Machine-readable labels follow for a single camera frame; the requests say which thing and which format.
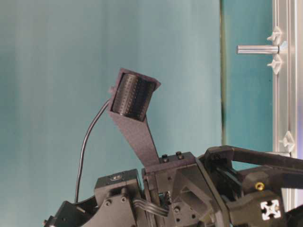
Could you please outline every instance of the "wire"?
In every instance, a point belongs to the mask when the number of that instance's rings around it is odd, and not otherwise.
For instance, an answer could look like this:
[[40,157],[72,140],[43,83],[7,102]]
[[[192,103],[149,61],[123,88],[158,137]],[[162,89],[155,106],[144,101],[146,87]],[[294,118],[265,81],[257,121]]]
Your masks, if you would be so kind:
[[154,204],[152,202],[143,200],[143,199],[133,200],[133,205],[134,205],[134,207],[139,207],[139,208],[145,210],[146,212],[149,212],[151,214],[158,215],[161,217],[167,217],[168,213],[169,213],[168,210],[166,210],[160,206],[157,206],[156,204]]
[[106,110],[108,103],[109,103],[109,100],[107,100],[103,104],[103,106],[101,107],[101,109],[99,110],[97,115],[94,117],[93,121],[89,125],[89,128],[87,129],[87,132],[86,132],[84,140],[83,140],[81,154],[80,154],[80,163],[79,163],[79,169],[78,169],[78,175],[77,175],[77,182],[76,182],[75,203],[78,202],[78,198],[79,198],[79,187],[80,187],[81,175],[82,175],[82,170],[83,170],[84,152],[85,152],[87,140],[89,139],[90,132],[94,128],[96,122],[98,121],[100,116],[103,114],[103,112]]

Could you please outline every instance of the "cylindrical sensor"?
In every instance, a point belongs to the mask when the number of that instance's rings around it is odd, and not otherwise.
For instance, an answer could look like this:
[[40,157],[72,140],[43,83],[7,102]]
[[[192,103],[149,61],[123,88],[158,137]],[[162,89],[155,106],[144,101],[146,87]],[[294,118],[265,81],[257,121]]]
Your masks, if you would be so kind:
[[143,121],[156,84],[142,77],[125,73],[122,75],[112,111]]

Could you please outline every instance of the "dark gray mount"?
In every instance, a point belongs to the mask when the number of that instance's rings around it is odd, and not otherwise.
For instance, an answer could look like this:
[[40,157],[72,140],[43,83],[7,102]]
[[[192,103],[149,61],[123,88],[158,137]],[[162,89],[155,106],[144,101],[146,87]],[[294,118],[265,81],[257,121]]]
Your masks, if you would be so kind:
[[[221,146],[200,157],[158,157],[146,111],[160,83],[121,69],[108,113],[144,165],[101,177],[94,195],[67,201],[45,227],[302,227],[303,206],[284,211],[281,188],[303,188],[303,161]],[[232,161],[261,165],[236,171]]]

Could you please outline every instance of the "white clip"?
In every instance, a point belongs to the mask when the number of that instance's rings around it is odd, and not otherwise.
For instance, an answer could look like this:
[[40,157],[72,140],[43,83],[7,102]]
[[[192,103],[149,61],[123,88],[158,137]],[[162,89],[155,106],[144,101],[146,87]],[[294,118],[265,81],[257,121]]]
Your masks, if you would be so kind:
[[267,40],[272,41],[274,44],[278,45],[278,44],[280,44],[280,41],[281,41],[281,34],[282,34],[282,32],[281,32],[280,28],[278,26],[276,26],[274,28],[273,33],[271,34],[270,37],[267,38]]
[[275,75],[278,75],[279,71],[281,70],[281,65],[282,59],[279,54],[276,54],[273,58],[273,61],[267,64],[267,66],[270,66],[273,69]]
[[284,138],[282,140],[279,140],[279,142],[283,144],[283,146],[289,153],[291,153],[295,147],[294,138],[290,131],[287,131]]

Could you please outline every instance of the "yellow screw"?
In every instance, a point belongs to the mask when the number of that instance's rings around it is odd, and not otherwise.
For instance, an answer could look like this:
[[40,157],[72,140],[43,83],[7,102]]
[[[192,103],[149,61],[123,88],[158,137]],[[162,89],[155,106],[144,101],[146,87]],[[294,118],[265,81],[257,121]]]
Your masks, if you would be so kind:
[[265,188],[265,185],[262,182],[258,182],[258,183],[256,183],[255,188],[258,191],[262,191]]

